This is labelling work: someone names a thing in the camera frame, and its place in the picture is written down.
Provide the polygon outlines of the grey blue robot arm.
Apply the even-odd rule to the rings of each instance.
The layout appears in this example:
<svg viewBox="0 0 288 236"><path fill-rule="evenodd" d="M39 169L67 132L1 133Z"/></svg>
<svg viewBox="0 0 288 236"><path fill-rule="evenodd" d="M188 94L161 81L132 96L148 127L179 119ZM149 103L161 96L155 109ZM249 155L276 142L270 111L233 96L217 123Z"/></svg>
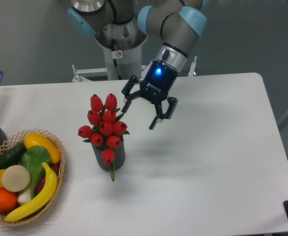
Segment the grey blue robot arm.
<svg viewBox="0 0 288 236"><path fill-rule="evenodd" d="M123 113L136 98L155 106L153 129L174 112L178 100L168 93L205 29L201 10L206 3L167 0L135 13L131 0L73 0L67 15L83 36L103 48L108 79L127 81ZM142 74L142 45L148 36L161 39L162 46Z"/></svg>

